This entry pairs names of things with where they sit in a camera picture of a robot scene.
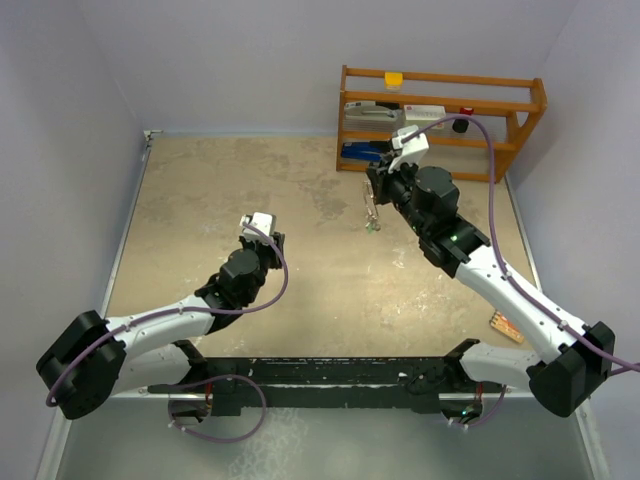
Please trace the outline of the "metal keyring with keys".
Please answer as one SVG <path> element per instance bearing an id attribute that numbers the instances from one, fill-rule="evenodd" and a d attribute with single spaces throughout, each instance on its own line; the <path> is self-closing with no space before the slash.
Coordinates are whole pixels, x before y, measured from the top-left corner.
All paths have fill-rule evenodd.
<path id="1" fill-rule="evenodd" d="M 366 227 L 373 227 L 374 231 L 379 231 L 379 214 L 374 201 L 373 189 L 369 180 L 363 182 L 363 200 L 366 210 Z"/>

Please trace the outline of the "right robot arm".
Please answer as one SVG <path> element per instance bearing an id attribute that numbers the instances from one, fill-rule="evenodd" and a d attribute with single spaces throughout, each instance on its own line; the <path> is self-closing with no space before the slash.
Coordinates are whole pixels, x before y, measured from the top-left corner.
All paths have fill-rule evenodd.
<path id="1" fill-rule="evenodd" d="M 477 382 L 526 389 L 566 418 L 609 378 L 614 332 L 564 311 L 500 261 L 488 237 L 459 214 L 460 192 L 448 171 L 407 164 L 390 170 L 380 161 L 366 175 L 374 203 L 394 206 L 425 258 L 488 301 L 534 349 L 518 354 L 476 342 L 445 366 L 452 389 L 467 391 Z"/>

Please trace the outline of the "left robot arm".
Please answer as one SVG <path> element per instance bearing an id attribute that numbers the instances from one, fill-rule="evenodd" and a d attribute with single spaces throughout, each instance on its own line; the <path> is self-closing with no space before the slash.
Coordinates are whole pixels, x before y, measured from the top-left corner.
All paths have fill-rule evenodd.
<path id="1" fill-rule="evenodd" d="M 103 318 L 94 310 L 79 314 L 36 363 L 48 389 L 46 406 L 79 419 L 111 395 L 141 386 L 150 370 L 141 360 L 163 361 L 162 384 L 184 392 L 201 388 L 206 369 L 184 342 L 259 311 L 254 302 L 268 272 L 288 268 L 283 233 L 265 236 L 248 228 L 239 241 L 216 274 L 174 304 L 121 317 Z"/>

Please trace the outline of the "black red bottle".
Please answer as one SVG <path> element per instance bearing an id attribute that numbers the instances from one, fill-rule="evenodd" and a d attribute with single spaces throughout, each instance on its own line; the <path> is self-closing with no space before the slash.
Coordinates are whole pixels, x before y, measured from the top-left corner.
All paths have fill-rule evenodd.
<path id="1" fill-rule="evenodd" d="M 452 124 L 452 130 L 455 133 L 463 134 L 466 133 L 469 128 L 469 120 L 464 119 L 463 116 L 472 116 L 474 113 L 474 109 L 471 107 L 461 107 L 459 109 L 460 118 L 456 118 Z"/>

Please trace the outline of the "white red box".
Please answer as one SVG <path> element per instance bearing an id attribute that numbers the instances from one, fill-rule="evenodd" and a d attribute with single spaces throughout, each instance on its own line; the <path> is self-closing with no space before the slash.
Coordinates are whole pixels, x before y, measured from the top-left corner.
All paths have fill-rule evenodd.
<path id="1" fill-rule="evenodd" d="M 423 128 L 446 116 L 446 109 L 441 105 L 405 105 L 404 126 Z"/>

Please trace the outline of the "blue stapler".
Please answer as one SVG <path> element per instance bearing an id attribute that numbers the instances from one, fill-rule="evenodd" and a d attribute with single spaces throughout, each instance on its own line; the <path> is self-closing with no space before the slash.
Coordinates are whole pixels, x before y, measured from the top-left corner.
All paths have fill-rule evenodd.
<path id="1" fill-rule="evenodd" d="M 378 163 L 391 151 L 387 141 L 345 142 L 340 149 L 340 157 L 346 160 Z"/>

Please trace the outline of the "wooden shelf rack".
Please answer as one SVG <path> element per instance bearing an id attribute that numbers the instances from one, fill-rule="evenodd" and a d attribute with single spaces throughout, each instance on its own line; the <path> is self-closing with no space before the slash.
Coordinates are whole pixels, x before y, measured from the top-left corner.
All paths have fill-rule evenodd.
<path id="1" fill-rule="evenodd" d="M 473 75 L 402 72 L 399 92 L 384 88 L 384 73 L 370 68 L 343 66 L 340 77 L 339 120 L 335 167 L 339 171 L 362 172 L 368 162 L 340 157 L 345 142 L 389 141 L 404 126 L 405 105 L 441 105 L 446 116 L 427 128 L 432 146 L 489 151 L 495 156 L 495 175 L 502 179 L 521 153 L 548 106 L 545 86 L 540 78 L 517 79 Z M 394 123 L 346 120 L 347 102 L 373 100 L 400 105 Z M 460 118 L 459 109 L 471 107 L 466 133 L 452 130 Z"/>

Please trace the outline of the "grey stapler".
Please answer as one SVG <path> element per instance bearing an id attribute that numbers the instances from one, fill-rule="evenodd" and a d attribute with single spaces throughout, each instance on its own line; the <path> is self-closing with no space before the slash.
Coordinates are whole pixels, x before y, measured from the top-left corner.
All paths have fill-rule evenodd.
<path id="1" fill-rule="evenodd" d="M 394 102 L 376 102 L 361 100 L 347 102 L 344 105 L 346 120 L 394 123 L 400 112 L 400 105 Z"/>

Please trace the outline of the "yellow cap container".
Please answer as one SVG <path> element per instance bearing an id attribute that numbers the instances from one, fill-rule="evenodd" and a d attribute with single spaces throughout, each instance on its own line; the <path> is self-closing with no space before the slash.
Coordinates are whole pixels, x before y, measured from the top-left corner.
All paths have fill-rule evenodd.
<path id="1" fill-rule="evenodd" d="M 404 76 L 402 72 L 385 72 L 383 80 L 386 91 L 399 92 L 403 87 Z"/>

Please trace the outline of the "orange key tag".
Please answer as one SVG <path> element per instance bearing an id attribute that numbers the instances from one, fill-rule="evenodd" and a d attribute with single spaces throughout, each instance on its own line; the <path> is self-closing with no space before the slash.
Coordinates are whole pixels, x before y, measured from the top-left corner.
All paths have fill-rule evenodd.
<path id="1" fill-rule="evenodd" d="M 522 344 L 524 335 L 499 311 L 495 311 L 489 325 L 510 340 Z"/>

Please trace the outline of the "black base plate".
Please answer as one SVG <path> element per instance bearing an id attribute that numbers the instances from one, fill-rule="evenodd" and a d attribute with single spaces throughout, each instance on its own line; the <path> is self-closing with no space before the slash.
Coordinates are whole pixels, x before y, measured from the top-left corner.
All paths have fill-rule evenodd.
<path id="1" fill-rule="evenodd" d="M 202 394 L 212 385 L 213 416 L 237 416 L 243 408 L 403 409 L 459 413 L 479 390 L 497 393 L 495 383 L 470 380 L 448 357 L 243 358 L 195 360 L 180 381 L 162 380 L 154 394 Z"/>

